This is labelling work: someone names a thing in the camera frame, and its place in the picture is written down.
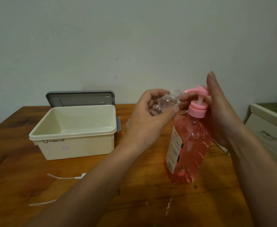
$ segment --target white label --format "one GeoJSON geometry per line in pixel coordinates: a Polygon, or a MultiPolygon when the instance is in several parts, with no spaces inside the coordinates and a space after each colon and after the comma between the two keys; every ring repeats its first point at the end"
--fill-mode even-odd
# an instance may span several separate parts
{"type": "Polygon", "coordinates": [[[167,164],[172,174],[174,173],[182,143],[183,140],[181,136],[178,134],[175,127],[173,126],[170,144],[167,152],[167,164]]]}

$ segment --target fingernail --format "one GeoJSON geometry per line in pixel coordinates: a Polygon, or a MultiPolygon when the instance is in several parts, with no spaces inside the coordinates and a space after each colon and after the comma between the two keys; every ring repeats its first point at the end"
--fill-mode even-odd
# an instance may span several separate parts
{"type": "Polygon", "coordinates": [[[173,110],[175,111],[175,113],[179,112],[179,107],[178,106],[174,106],[173,110]]]}
{"type": "Polygon", "coordinates": [[[213,71],[208,73],[208,77],[211,81],[216,81],[216,76],[213,71]]]}

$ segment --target drawer handle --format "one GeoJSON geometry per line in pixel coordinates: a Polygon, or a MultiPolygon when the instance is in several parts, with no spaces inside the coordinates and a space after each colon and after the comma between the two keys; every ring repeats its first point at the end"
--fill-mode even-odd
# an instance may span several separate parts
{"type": "Polygon", "coordinates": [[[264,130],[262,130],[261,132],[259,132],[262,137],[269,139],[269,140],[277,140],[276,137],[271,136],[269,133],[265,132],[264,130]]]}

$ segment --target pink pump head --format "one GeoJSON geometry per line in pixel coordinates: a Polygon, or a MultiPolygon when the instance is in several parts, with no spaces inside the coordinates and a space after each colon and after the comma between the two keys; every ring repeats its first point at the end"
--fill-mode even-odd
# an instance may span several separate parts
{"type": "Polygon", "coordinates": [[[206,116],[208,104],[203,102],[203,100],[205,96],[209,95],[208,88],[206,86],[198,86],[184,91],[184,93],[187,92],[196,92],[199,94],[198,100],[191,101],[188,114],[195,118],[204,118],[206,116]]]}

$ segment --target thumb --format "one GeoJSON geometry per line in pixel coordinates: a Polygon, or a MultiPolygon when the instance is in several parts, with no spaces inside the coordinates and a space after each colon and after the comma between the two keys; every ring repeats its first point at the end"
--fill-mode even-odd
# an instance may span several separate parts
{"type": "Polygon", "coordinates": [[[214,72],[209,72],[207,75],[207,86],[213,103],[226,100],[223,90],[220,88],[214,72]]]}
{"type": "Polygon", "coordinates": [[[174,107],[171,107],[164,111],[163,114],[160,114],[157,119],[160,121],[161,129],[164,128],[164,126],[167,125],[168,122],[170,122],[171,119],[173,119],[179,111],[179,107],[176,105],[174,107]]]}

